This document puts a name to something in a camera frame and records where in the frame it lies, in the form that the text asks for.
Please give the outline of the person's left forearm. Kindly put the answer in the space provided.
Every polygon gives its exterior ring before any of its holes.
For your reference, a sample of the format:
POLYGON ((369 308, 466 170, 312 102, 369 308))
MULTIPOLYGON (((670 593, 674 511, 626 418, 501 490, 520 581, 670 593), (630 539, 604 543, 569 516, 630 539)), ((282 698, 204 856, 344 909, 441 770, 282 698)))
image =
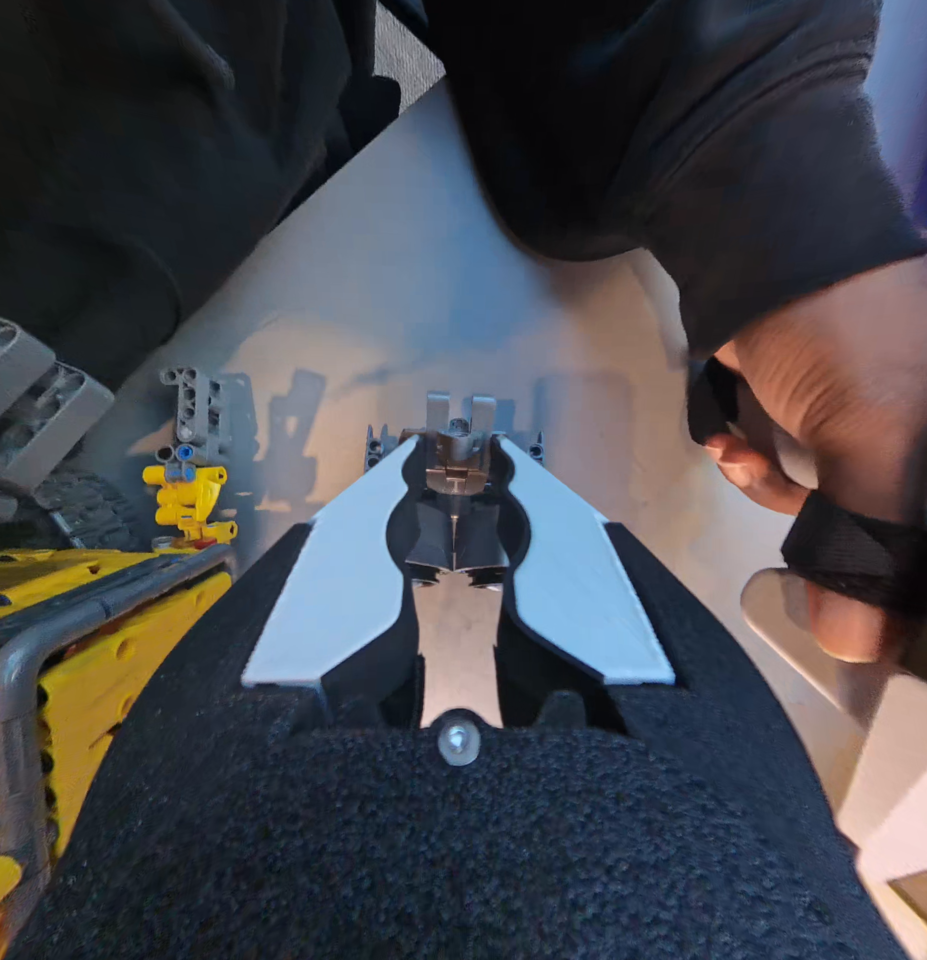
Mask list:
POLYGON ((690 354, 927 254, 864 84, 878 2, 425 2, 475 168, 526 247, 649 251, 690 354))

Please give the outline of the grey desk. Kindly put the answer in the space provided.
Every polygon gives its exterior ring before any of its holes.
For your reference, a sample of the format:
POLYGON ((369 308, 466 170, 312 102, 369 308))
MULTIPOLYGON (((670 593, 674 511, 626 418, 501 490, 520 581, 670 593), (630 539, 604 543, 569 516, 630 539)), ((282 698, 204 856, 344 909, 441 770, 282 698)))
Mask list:
POLYGON ((362 473, 368 426, 424 422, 443 391, 502 402, 546 463, 622 522, 721 620, 785 707, 838 809, 854 722, 746 624, 745 583, 780 564, 789 518, 733 487, 687 436, 677 292, 644 252, 562 265, 486 206, 439 83, 263 241, 127 380, 81 465, 152 523, 143 468, 170 435, 158 370, 228 376, 234 453, 220 512, 246 568, 362 473))

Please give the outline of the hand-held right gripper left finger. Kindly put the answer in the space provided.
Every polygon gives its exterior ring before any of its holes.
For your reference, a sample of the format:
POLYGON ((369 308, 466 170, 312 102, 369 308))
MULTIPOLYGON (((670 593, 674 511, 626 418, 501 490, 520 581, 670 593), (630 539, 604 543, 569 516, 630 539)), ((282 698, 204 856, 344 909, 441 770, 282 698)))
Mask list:
POLYGON ((241 674, 245 687, 327 687, 398 624, 420 535, 422 438, 398 444, 313 517, 241 674))

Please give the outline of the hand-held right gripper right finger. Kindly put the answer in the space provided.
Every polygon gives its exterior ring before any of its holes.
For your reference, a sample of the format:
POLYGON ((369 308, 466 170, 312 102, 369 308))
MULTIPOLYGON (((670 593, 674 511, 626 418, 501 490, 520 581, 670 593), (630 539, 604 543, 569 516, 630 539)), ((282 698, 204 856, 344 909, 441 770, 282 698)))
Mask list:
POLYGON ((590 502, 503 436, 505 604, 531 640, 600 685, 673 685, 675 670, 590 502))

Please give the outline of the yellow toy robot body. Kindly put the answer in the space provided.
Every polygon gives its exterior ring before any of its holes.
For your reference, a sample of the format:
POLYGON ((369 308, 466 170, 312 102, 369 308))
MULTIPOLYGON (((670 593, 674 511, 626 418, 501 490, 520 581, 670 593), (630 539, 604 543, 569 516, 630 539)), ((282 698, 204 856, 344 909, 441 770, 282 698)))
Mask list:
POLYGON ((221 382, 166 367, 171 439, 142 473, 155 520, 66 459, 113 394, 0 318, 0 958, 30 918, 135 701, 236 577, 221 382))

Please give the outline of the person's left hand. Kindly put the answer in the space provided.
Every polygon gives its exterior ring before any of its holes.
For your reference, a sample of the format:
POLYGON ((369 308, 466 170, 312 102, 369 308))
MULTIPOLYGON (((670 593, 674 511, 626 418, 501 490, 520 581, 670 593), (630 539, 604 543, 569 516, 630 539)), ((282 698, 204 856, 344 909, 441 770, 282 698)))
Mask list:
POLYGON ((927 500, 927 256, 855 275, 751 323, 716 359, 745 381, 741 435, 705 445, 722 476, 794 516, 809 489, 775 460, 774 429, 813 457, 817 490, 916 526, 927 500))

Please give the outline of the grey Lego engine assembly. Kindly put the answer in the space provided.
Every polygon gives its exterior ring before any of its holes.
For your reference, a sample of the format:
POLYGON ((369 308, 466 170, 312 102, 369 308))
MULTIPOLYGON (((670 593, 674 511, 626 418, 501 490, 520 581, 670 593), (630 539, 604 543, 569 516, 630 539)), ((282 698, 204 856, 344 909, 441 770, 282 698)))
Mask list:
POLYGON ((368 428, 364 477, 313 518, 286 582, 298 575, 361 576, 367 639, 409 629, 416 643, 412 589, 464 572, 471 586, 502 594, 501 622, 523 631, 535 602, 558 601, 558 570, 595 534, 598 562, 620 565, 601 513, 495 426, 496 400, 474 395, 471 416, 450 417, 449 395, 427 395, 425 425, 396 438, 368 428))

